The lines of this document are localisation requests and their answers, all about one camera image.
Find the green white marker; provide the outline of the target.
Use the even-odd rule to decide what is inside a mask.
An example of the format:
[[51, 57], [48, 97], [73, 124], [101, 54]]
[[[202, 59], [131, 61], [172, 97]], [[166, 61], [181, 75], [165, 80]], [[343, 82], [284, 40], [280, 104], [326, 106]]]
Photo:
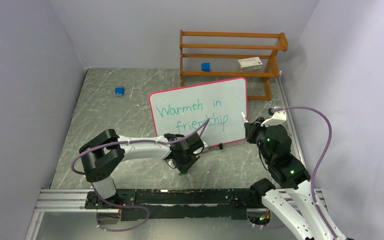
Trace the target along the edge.
[[241, 112], [241, 115], [242, 115], [242, 118], [244, 120], [245, 123], [248, 123], [248, 119], [247, 119], [247, 116], [244, 112]]

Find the pink-framed whiteboard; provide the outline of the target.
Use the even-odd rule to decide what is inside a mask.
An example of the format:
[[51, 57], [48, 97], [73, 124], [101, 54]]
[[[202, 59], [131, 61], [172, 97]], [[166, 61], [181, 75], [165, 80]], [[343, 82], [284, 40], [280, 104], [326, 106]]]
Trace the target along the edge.
[[188, 135], [205, 121], [209, 146], [242, 141], [248, 116], [248, 83], [243, 77], [155, 91], [148, 97], [156, 135]]

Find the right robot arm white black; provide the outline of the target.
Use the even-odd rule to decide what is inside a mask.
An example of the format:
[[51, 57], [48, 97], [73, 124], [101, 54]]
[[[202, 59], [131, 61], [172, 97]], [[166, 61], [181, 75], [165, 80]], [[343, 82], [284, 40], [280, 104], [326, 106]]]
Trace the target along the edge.
[[298, 240], [345, 240], [320, 204], [303, 163], [291, 153], [292, 140], [282, 125], [264, 126], [261, 119], [244, 123], [246, 141], [258, 148], [260, 160], [272, 179], [295, 203], [292, 207], [267, 178], [250, 188], [250, 202], [274, 213]]

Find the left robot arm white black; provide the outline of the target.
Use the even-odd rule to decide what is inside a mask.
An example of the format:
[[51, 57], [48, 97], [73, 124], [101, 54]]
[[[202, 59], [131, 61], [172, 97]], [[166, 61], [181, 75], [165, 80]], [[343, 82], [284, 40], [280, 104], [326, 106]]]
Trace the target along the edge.
[[106, 208], [119, 200], [112, 172], [124, 161], [159, 159], [172, 161], [174, 168], [186, 174], [209, 145], [197, 132], [185, 136], [165, 133], [157, 137], [134, 138], [106, 129], [79, 149], [87, 182], [97, 191], [98, 201]]

